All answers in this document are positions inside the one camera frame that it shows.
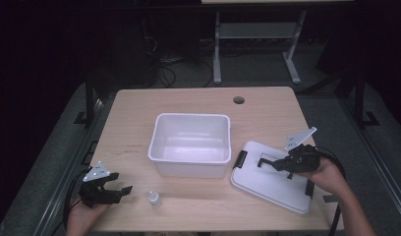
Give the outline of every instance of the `white plastic bin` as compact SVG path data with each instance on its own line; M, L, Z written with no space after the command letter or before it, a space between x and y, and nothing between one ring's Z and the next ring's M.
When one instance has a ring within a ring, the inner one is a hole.
M231 160L230 119L162 113L155 121L148 157L163 176L223 178Z

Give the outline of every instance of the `white bracket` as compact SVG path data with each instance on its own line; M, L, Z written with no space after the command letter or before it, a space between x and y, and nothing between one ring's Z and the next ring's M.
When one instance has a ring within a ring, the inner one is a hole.
M101 179L108 177L111 172L103 165L102 161L98 161L95 166L89 171L89 173L84 177L84 182Z
M316 132L317 128L311 127L307 131L301 132L295 135L287 136L287 144L284 148L285 150L291 150L299 145L301 145L308 137L310 137L314 132Z

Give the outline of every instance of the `wooden table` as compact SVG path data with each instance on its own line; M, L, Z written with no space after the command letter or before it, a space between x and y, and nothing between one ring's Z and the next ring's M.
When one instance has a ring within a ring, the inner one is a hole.
M236 104L235 96L245 99ZM225 114L231 119L232 160L222 179L162 177L147 156L154 123L163 112ZM231 185L238 152L248 141L283 149L286 137L308 129L290 88L132 89L118 92L93 156L119 179L106 189L133 185L129 196L96 223L97 231L234 231L328 229L336 204L315 188L309 213L298 215ZM148 192L163 204L153 208ZM338 225L343 228L342 219Z

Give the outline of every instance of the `small bottle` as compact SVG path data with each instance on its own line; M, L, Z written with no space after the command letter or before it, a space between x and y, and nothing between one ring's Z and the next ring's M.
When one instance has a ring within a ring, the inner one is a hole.
M161 206L161 199L157 192L150 191L148 200L154 208Z

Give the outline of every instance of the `human arm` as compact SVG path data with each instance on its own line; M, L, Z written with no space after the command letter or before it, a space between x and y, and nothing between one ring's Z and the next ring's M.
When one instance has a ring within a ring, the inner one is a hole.
M326 158L321 158L317 171L302 173L301 175L338 199L346 235L375 235L357 197L334 163Z
M72 206L67 226L67 236L84 236L96 222L96 220L107 210L110 205L95 205L88 207L82 201Z

